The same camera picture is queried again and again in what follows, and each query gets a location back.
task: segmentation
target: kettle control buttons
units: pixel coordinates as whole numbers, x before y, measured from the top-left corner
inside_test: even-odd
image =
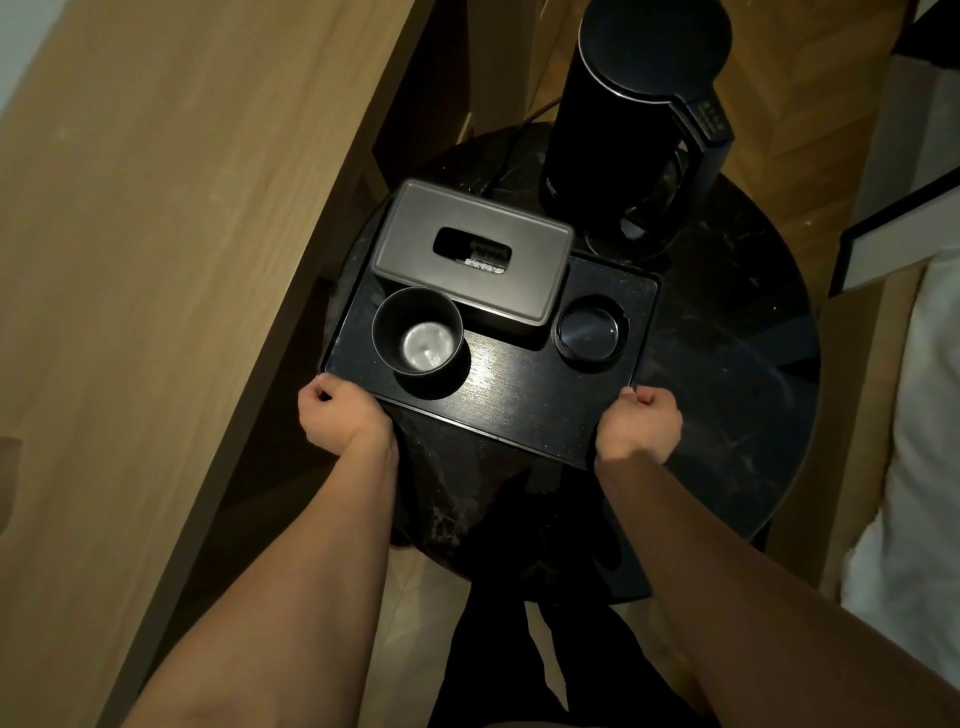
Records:
[[[730,135],[730,124],[727,122],[727,117],[720,107],[714,103],[713,99],[707,97],[695,101],[690,107],[707,133],[709,141],[720,141]]]

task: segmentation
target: hand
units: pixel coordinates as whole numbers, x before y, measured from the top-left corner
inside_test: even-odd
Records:
[[[684,416],[673,395],[657,387],[624,387],[597,428],[597,457],[620,460],[643,451],[661,465],[680,442]]]
[[[321,394],[329,396],[321,400]],[[300,426],[318,448],[342,455],[357,439],[394,437],[393,423],[364,389],[338,376],[316,376],[297,395]]]

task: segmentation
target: black cup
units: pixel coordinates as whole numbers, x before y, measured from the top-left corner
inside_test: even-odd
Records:
[[[404,376],[434,375],[457,358],[464,321],[450,298],[431,288],[401,288],[376,309],[373,346]]]

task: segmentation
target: leg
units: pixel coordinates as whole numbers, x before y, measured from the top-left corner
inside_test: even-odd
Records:
[[[606,605],[540,606],[564,672],[570,714],[586,725],[636,726],[657,716],[672,726],[704,720],[643,656],[633,631]]]
[[[570,722],[546,687],[523,602],[474,582],[428,728],[479,728],[507,720]]]

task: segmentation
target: small black bowl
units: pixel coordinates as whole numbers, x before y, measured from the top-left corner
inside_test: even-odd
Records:
[[[557,317],[553,340],[567,361],[604,366],[616,360],[627,346],[630,320],[623,308],[607,296],[574,299]]]
[[[404,376],[434,375],[457,358],[464,321],[456,303],[431,288],[401,288],[376,309],[373,347]]]

